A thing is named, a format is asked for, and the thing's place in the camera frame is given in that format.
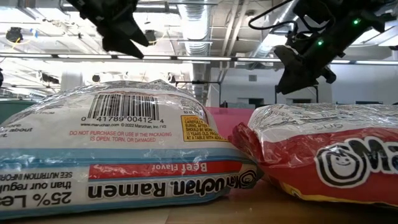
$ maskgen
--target maruchan ramen package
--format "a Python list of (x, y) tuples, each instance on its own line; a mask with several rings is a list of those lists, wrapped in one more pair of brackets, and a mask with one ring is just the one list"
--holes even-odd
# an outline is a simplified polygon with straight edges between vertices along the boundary
[(397, 106), (265, 106), (229, 138), (288, 194), (398, 206)]
[(261, 177), (162, 80), (61, 92), (0, 127), (1, 219), (207, 202)]

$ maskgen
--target red ramen package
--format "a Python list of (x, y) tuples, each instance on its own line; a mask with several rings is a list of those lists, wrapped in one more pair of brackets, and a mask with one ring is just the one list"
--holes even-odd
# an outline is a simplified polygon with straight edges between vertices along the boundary
[(397, 106), (265, 106), (230, 141), (298, 198), (398, 207)]
[(261, 173), (162, 80), (78, 87), (0, 125), (0, 219), (207, 202)]

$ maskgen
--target maruchan logo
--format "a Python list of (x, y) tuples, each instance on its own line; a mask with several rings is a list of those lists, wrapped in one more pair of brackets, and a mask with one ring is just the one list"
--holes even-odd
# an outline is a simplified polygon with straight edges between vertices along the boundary
[(370, 173), (398, 174), (398, 142), (347, 139), (320, 149), (314, 160), (324, 184), (352, 188), (365, 183)]

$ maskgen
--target air duct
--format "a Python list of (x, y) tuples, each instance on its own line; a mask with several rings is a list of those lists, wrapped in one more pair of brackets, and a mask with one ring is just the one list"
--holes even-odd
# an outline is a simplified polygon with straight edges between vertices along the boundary
[[(211, 6), (205, 4), (179, 5), (178, 9), (182, 18), (183, 38), (187, 55), (209, 55), (210, 45), (203, 42), (209, 35)], [(193, 63), (193, 80), (209, 80), (209, 68), (204, 63)], [(201, 95), (202, 91), (195, 90), (195, 95)]]
[[(291, 3), (288, 3), (284, 10), (279, 14), (279, 16), (275, 17), (271, 21), (267, 21), (264, 26), (271, 26), (275, 25), (279, 22), (284, 22), (284, 21), (292, 21), (295, 18), (295, 14), (293, 13), (293, 8), (297, 4), (299, 0), (293, 0)], [(250, 57), (255, 57), (255, 58), (264, 58), (267, 57), (269, 52), (272, 50), (273, 46), (270, 46), (267, 39), (267, 36), (271, 30), (263, 30), (263, 40), (262, 43), (257, 47), (255, 51), (250, 55)], [(250, 63), (247, 65), (247, 69), (253, 70), (255, 69), (256, 65), (258, 63)]]

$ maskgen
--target ceiling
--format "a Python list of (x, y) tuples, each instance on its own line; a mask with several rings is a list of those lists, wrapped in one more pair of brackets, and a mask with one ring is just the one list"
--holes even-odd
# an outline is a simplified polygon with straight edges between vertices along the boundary
[[(0, 52), (17, 54), (113, 54), (105, 52), (101, 46), (102, 36), (96, 31), (96, 27), (88, 20), (80, 18), (79, 13), (73, 10), (63, 11), (60, 4), (66, 4), (62, 0), (36, 0), (35, 6), (20, 7), (23, 3), (32, 4), (28, 0), (8, 0), (0, 2)], [(170, 1), (170, 6), (175, 3), (180, 5), (183, 1)], [(245, 11), (241, 11), (245, 1), (235, 0), (207, 0), (211, 5), (210, 36), (206, 40), (210, 44), (211, 56), (222, 56), (223, 43), (228, 31), (228, 23), (231, 21), (231, 14), (234, 5), (238, 2), (236, 17), (234, 18), (233, 29), (238, 31), (237, 41), (231, 46), (231, 55), (255, 50), (262, 42), (263, 36), (260, 31), (248, 27), (248, 20), (251, 15), (257, 15), (280, 0), (257, 0), (248, 1)], [(242, 16), (242, 23), (239, 26), (238, 20)], [(183, 37), (182, 19), (179, 14), (148, 13), (140, 12), (133, 14), (141, 30), (155, 30), (157, 41), (155, 45), (143, 47), (137, 45), (144, 55), (186, 55), (185, 42)], [(6, 39), (6, 33), (11, 27), (21, 27), (23, 41), (14, 44)], [(388, 35), (380, 37), (377, 42), (370, 40), (379, 36), (378, 32), (370, 30), (360, 37), (352, 48), (346, 53), (348, 59), (378, 59), (382, 60), (391, 56), (388, 47), (380, 47), (382, 43), (389, 41), (389, 45), (398, 45), (398, 30), (395, 23), (388, 26), (391, 29)], [(275, 36), (284, 42), (284, 36)], [(192, 65), (190, 63), (153, 63), (143, 62), (105, 62), (100, 59), (90, 62), (63, 62), (62, 60), (36, 60), (28, 58), (0, 58), (0, 67), (3, 69), (4, 83), (9, 85), (25, 86), (47, 86), (48, 83), (40, 81), (40, 73), (46, 73), (62, 81), (62, 73), (70, 70), (80, 70), (83, 73), (85, 83), (92, 83), (93, 75), (100, 75), (101, 81), (128, 79), (134, 81), (148, 82), (156, 79), (167, 80), (168, 75), (175, 75), (177, 81), (192, 80)], [(31, 92), (34, 96), (44, 96), (59, 91), (59, 85), (51, 84), (53, 88), (26, 88), (23, 91), (13, 93), (26, 95)]]

